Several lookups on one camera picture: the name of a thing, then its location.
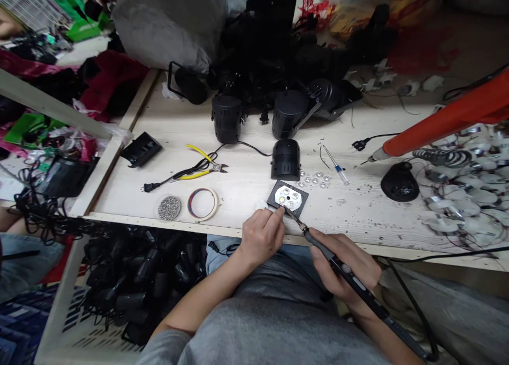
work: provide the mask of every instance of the yellow-handled pliers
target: yellow-handled pliers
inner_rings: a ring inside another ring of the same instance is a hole
[[[202,156],[204,156],[211,164],[212,164],[212,169],[208,169],[208,170],[205,170],[205,171],[201,171],[201,172],[198,172],[196,174],[192,174],[192,175],[188,175],[188,176],[182,176],[179,178],[179,180],[192,180],[192,179],[195,179],[195,178],[198,178],[198,177],[201,177],[201,176],[204,176],[206,174],[209,174],[210,172],[221,172],[221,173],[227,173],[227,171],[223,170],[223,168],[225,167],[228,167],[228,165],[224,165],[224,164],[216,164],[214,162],[214,160],[212,160],[203,150],[201,150],[200,148],[197,148],[195,147],[194,145],[191,145],[191,144],[186,144],[186,146],[188,148],[191,148],[195,151],[197,151],[198,153],[200,153]]]

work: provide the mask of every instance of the gray plastic bag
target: gray plastic bag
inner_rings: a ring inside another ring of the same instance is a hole
[[[217,54],[226,0],[119,0],[112,18],[139,62],[168,69],[174,60],[204,73]]]

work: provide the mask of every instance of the tape roll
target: tape roll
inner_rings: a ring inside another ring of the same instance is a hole
[[[207,214],[204,217],[197,216],[191,207],[192,199],[195,197],[196,194],[198,194],[200,191],[208,191],[210,194],[212,194],[212,197],[214,197],[214,206],[212,207],[212,210],[209,214]],[[193,190],[191,195],[189,196],[187,200],[187,210],[189,211],[189,214],[191,214],[198,222],[205,221],[207,219],[211,219],[214,214],[216,214],[217,208],[219,207],[219,197],[217,196],[217,193],[211,189],[211,188],[198,188],[196,190]]]

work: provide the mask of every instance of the small screwdriver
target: small screwdriver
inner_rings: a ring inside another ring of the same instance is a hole
[[[339,176],[343,180],[343,184],[350,185],[350,181],[346,177],[346,174],[343,171],[343,169],[341,168],[341,166],[336,164],[336,161],[334,161],[334,159],[332,158],[332,155],[329,153],[329,150],[327,149],[327,147],[325,145],[322,145],[322,147],[325,149],[325,152],[327,152],[327,154],[329,155],[330,159],[332,160],[332,163],[334,164],[334,167],[335,167],[336,171],[338,172]]]
[[[367,289],[365,285],[359,280],[358,277],[355,276],[350,266],[338,258],[338,256],[329,250],[325,245],[318,242],[309,232],[309,227],[302,222],[293,212],[289,209],[286,209],[286,213],[292,217],[292,219],[298,223],[299,228],[304,233],[304,237],[306,241],[311,243],[313,246],[318,247],[322,252],[327,261],[329,262],[332,270],[337,276],[342,277],[346,280],[346,282],[352,287],[352,289],[357,293],[360,298],[367,304],[367,306],[375,313],[375,315],[383,321],[395,334],[400,338],[401,341],[405,343],[407,347],[409,347],[418,357],[420,357],[423,361],[426,361],[427,354],[420,347],[420,345],[408,334],[405,329],[396,321],[392,319],[392,316],[389,314],[384,306],[380,304],[380,302],[375,298],[375,296]]]

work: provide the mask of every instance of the wire rack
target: wire rack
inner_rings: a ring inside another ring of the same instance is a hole
[[[53,0],[0,0],[0,3],[36,31],[48,30],[65,16]]]

